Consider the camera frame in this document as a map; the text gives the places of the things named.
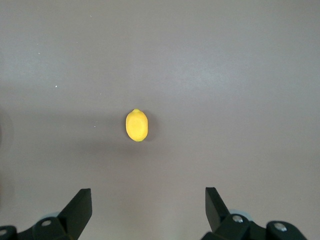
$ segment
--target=tabletop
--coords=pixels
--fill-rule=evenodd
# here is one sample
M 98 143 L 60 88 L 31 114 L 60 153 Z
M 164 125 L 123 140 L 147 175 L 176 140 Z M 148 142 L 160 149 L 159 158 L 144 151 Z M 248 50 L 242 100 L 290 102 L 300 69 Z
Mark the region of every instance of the tabletop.
M 216 187 L 318 239 L 319 26 L 317 0 L 0 1 L 0 226 L 91 188 L 81 240 L 199 240 Z

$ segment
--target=yellow lemon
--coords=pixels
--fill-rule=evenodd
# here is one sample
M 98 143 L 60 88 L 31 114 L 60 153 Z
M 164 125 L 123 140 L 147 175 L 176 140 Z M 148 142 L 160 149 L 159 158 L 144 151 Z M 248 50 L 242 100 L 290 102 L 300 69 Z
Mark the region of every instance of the yellow lemon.
M 125 129 L 129 137 L 136 141 L 143 141 L 148 135 L 148 119 L 143 111 L 134 109 L 126 116 Z

